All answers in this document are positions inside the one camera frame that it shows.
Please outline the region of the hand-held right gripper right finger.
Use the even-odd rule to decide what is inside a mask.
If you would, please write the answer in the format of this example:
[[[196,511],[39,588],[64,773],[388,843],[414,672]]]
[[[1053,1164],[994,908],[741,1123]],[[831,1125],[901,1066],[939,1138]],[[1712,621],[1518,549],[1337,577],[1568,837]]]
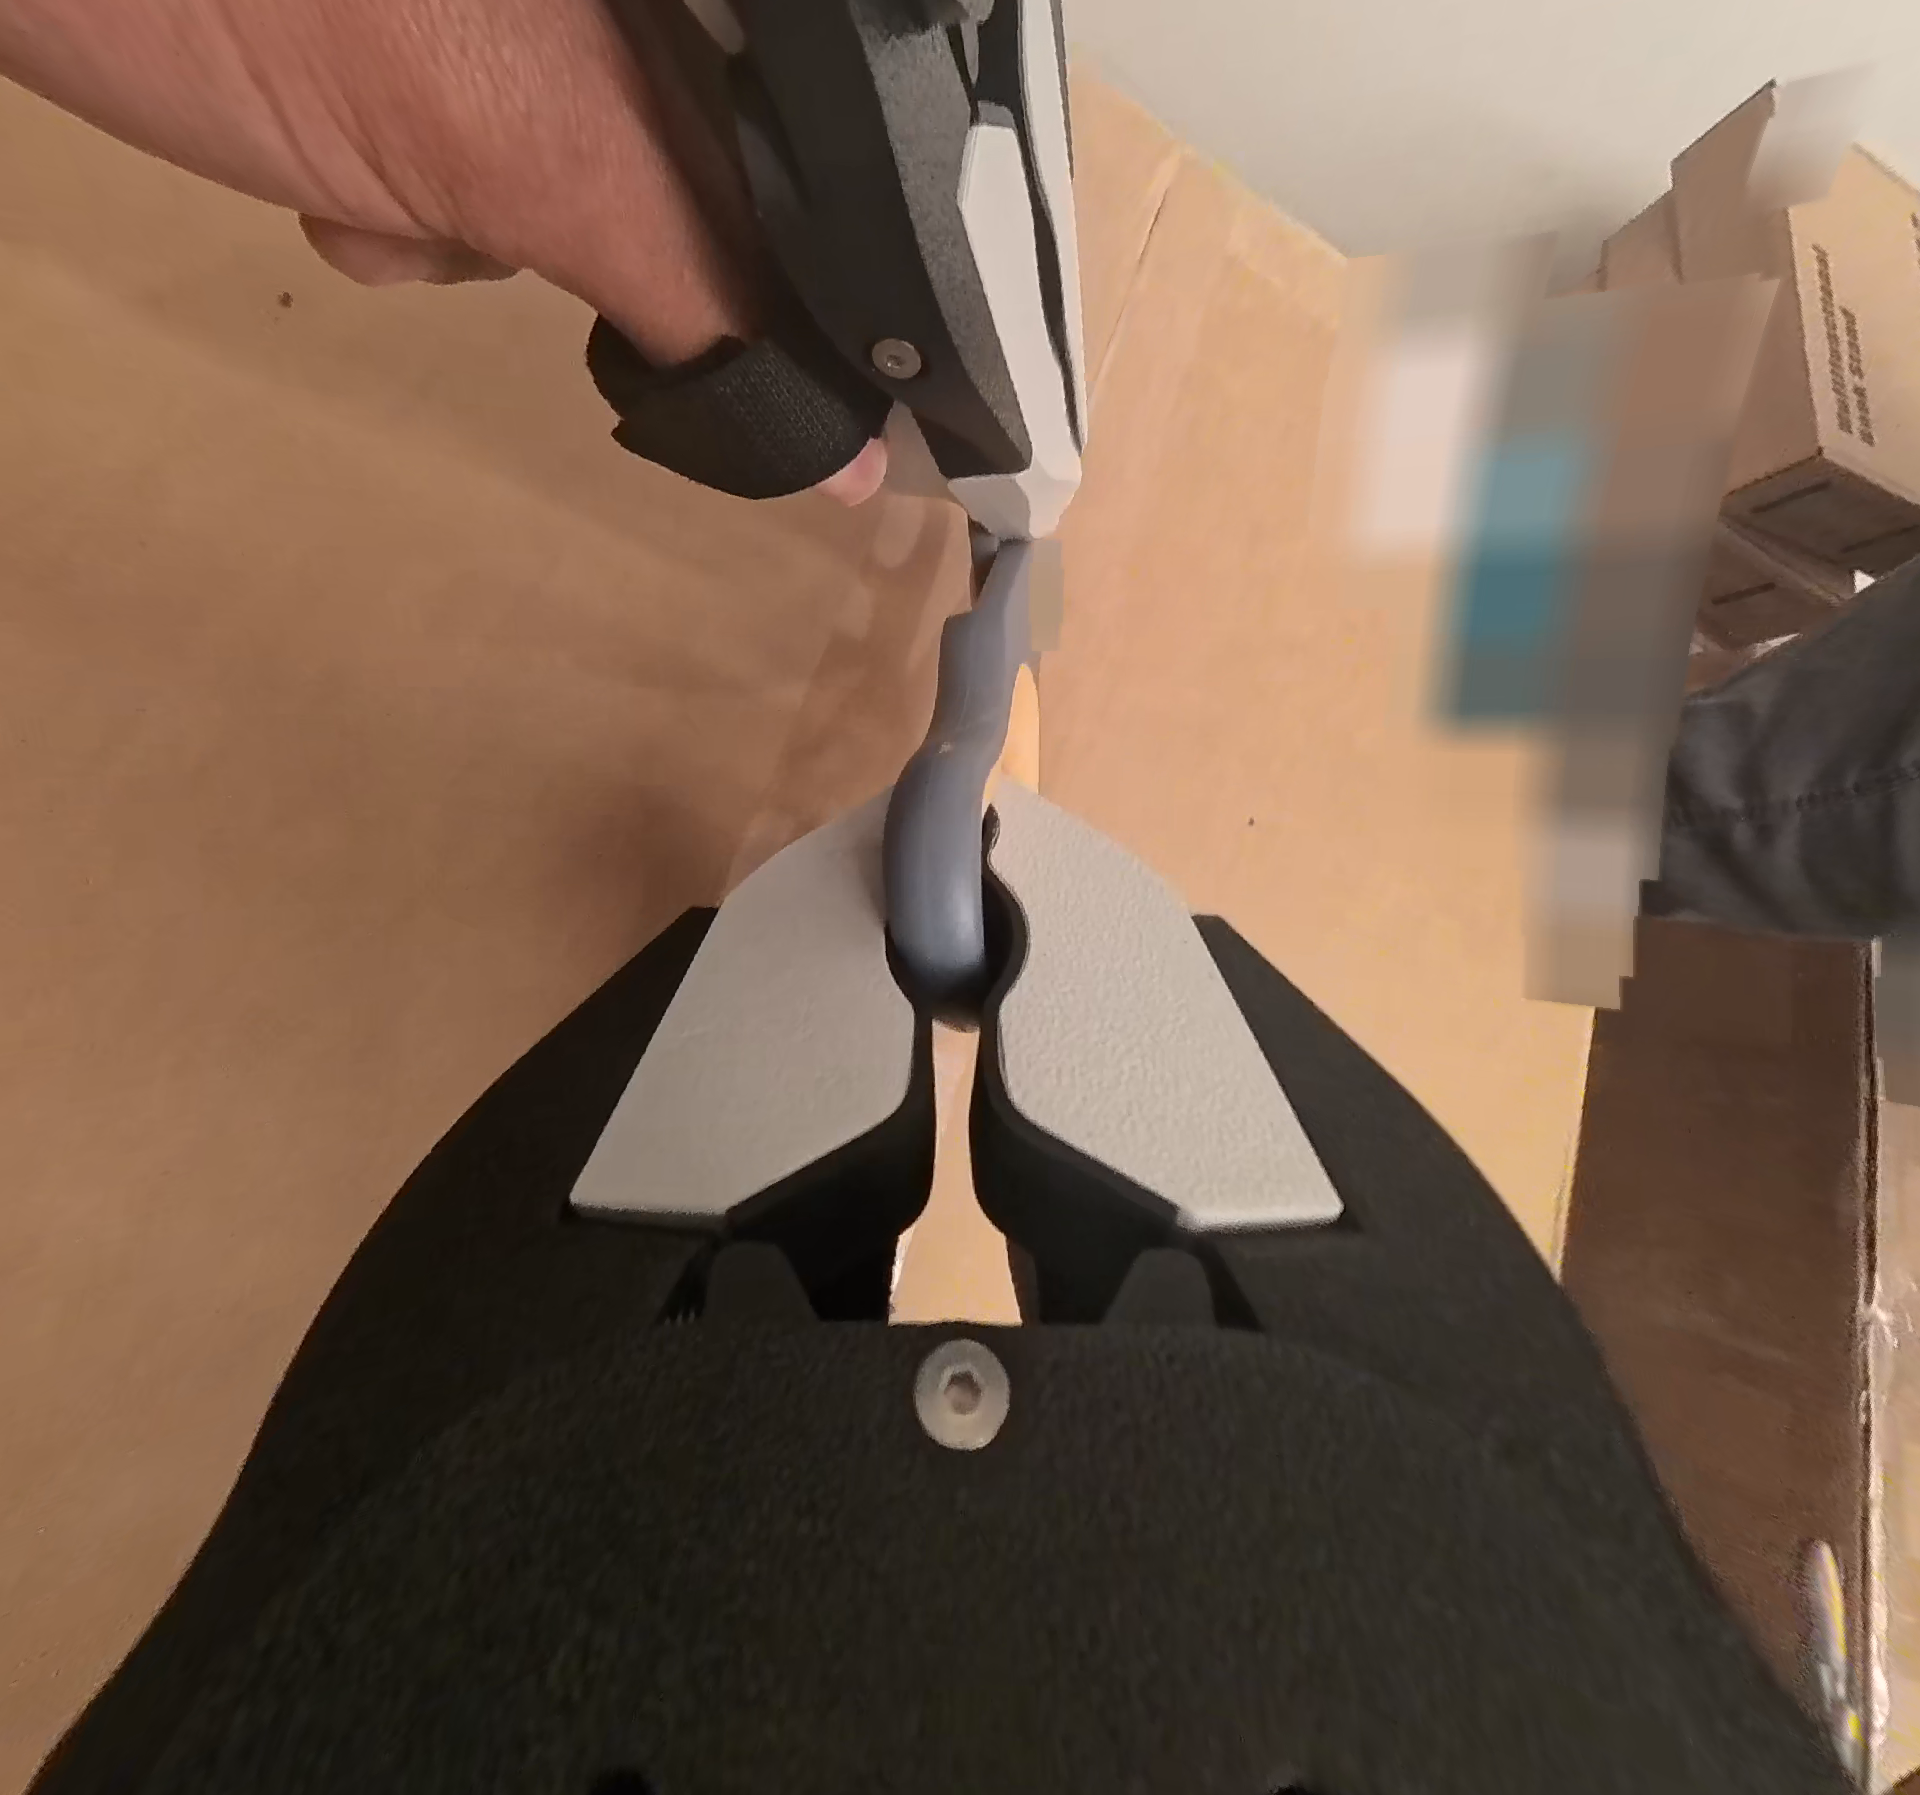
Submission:
[[[1001,945],[971,1104],[972,1191],[1031,1323],[1100,1323],[1141,1255],[1327,1231],[1342,1198],[1202,923],[1144,860],[998,788]]]

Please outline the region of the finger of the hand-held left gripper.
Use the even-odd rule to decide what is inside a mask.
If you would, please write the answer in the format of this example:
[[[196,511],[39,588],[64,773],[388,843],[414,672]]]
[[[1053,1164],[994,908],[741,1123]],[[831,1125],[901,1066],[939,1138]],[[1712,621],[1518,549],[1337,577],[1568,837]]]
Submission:
[[[1083,478],[1084,346],[1073,224],[1055,232],[1053,168],[1027,176],[1011,118],[972,122],[956,210],[972,258],[972,320],[951,333],[943,474],[972,521],[1001,540],[1055,534]]]
[[[1059,377],[1068,442],[1087,444],[1083,279],[1073,195],[1073,133],[1059,0],[1009,0],[1009,55],[1019,99],[1027,201],[1043,329]]]

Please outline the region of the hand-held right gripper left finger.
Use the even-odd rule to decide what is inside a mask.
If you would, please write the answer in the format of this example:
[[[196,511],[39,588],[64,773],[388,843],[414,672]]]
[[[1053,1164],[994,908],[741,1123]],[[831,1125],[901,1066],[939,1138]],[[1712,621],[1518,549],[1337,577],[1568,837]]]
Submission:
[[[888,953],[888,801],[728,894],[569,1191],[588,1220],[773,1246],[830,1319],[890,1312],[934,1179],[929,1027]]]

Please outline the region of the grey and orange scissors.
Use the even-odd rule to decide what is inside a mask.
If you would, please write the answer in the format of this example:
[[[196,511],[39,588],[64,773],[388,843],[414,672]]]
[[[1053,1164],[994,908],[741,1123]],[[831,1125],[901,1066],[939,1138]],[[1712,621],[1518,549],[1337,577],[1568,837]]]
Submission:
[[[971,532],[972,605],[948,618],[924,737],[894,785],[881,837],[892,961],[914,1005],[972,1024],[989,991],[986,823],[1016,692],[1059,637],[1055,536]]]

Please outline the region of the large cardboard box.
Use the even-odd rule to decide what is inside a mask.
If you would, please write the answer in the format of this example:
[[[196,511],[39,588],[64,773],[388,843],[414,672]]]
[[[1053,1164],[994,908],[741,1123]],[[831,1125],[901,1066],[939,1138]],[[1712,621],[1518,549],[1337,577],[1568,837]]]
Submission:
[[[1073,85],[1093,439],[1043,790],[1234,923],[1558,1261],[1589,1020],[1526,750],[1314,489],[1342,258]],[[363,290],[5,85],[5,1790],[191,1560],[421,1158],[919,741],[959,516],[620,450],[588,313]]]

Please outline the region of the person's left hand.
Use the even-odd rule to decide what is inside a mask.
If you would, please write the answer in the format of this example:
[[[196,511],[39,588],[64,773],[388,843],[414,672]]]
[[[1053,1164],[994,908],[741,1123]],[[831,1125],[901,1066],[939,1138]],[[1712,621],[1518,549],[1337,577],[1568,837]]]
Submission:
[[[3,0],[3,63],[363,286],[524,273],[653,367],[782,313],[681,0]]]

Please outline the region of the brown cardboard box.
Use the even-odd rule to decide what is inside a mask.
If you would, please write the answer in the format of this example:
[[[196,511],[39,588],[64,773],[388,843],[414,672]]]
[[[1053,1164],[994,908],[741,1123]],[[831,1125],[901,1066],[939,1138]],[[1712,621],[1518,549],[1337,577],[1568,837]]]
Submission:
[[[1810,1552],[1844,1606],[1872,1759],[1867,1303],[1874,955],[1644,921],[1596,1013],[1562,1281],[1688,1542],[1815,1702]]]

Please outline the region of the small printed cardboard box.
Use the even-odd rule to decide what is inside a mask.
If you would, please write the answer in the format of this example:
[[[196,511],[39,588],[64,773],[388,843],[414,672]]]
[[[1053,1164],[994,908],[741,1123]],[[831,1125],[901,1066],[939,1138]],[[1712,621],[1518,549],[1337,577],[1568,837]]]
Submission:
[[[1728,513],[1844,573],[1918,550],[1918,195],[1857,145],[1815,201],[1764,213],[1776,280]]]

